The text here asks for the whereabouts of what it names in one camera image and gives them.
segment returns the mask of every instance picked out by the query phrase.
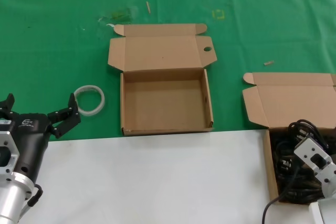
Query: white table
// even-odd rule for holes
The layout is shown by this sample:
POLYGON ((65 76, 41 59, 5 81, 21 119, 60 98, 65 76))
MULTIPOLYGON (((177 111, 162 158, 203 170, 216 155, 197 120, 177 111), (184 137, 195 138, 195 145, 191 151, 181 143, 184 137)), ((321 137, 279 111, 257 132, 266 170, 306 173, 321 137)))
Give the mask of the white table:
MULTIPOLYGON (((51 142, 41 200, 21 224, 260 224, 269 201, 264 131, 51 142)), ((310 224, 271 206, 269 224, 310 224)))

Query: tape piece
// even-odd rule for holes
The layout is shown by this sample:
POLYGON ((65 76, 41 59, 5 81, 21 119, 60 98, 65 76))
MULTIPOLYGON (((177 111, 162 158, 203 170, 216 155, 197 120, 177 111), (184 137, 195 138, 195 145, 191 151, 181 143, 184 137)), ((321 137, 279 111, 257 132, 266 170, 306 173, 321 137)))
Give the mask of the tape piece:
POLYGON ((100 104, 94 109, 94 110, 91 110, 91 111, 85 111, 85 110, 82 110, 79 105, 78 105, 78 111, 79 113, 81 113, 82 115, 85 115, 85 116, 93 116, 93 115, 96 115, 97 113, 99 113, 102 108, 104 107, 105 105, 105 96, 104 96, 104 93, 103 91, 97 87, 97 86, 94 86, 94 85, 86 85, 86 86, 82 86, 80 88, 78 88, 75 92, 74 92, 74 95, 75 95, 75 99, 77 101, 77 96, 80 94, 80 93, 83 93, 83 92, 88 92, 88 91, 95 91, 95 92, 98 92, 100 94, 100 97, 101 97, 101 101, 100 101, 100 104))

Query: empty cardboard box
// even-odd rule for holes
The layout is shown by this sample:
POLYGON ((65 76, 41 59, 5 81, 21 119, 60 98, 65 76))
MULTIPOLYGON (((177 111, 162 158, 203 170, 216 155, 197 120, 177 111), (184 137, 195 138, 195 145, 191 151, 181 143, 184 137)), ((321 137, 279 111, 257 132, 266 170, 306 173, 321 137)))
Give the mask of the empty cardboard box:
POLYGON ((268 127, 264 155, 271 199, 278 197, 270 135, 286 131, 290 123, 306 119, 326 132, 336 127, 336 74, 246 73, 255 87, 243 91, 248 118, 268 127))
POLYGON ((124 135, 208 132, 205 66, 216 61, 205 24, 115 25, 108 64, 121 74, 124 135))

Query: box flap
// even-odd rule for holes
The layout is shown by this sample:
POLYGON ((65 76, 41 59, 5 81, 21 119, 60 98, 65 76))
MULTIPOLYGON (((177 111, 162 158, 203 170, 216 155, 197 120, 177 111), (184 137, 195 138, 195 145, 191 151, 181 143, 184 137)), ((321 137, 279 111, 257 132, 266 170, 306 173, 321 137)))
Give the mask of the box flap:
POLYGON ((177 134, 177 133, 200 133, 200 132, 210 132, 214 128, 204 128, 204 129, 184 129, 184 130, 128 130, 122 128, 122 134, 124 136, 139 136, 139 135, 160 135, 160 134, 177 134))
POLYGON ((203 68, 217 60, 204 24, 116 25, 108 64, 122 71, 203 68))
POLYGON ((202 34, 205 24, 115 25, 114 31, 125 37, 186 36, 202 34))
POLYGON ((330 73, 246 73, 244 81, 255 85, 336 86, 330 73))
POLYGON ((248 73, 244 80, 257 84, 243 91, 251 122, 275 128, 306 119, 317 127, 336 127, 333 74, 248 73))

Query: green cloth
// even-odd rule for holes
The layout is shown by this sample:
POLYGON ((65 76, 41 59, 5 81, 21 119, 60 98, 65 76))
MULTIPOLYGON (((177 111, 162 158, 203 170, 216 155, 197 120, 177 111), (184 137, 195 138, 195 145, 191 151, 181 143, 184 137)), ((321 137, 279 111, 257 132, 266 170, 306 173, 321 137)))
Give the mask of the green cloth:
MULTIPOLYGON (((13 93, 14 111, 62 109, 83 85, 104 91, 104 109, 62 140, 121 136, 120 72, 107 64, 117 35, 108 23, 205 23, 218 57, 207 68, 216 131, 260 128, 246 115, 245 72, 336 66, 336 0, 0 0, 0 21, 0 100, 13 93)), ((93 109, 99 96, 79 103, 93 109)))

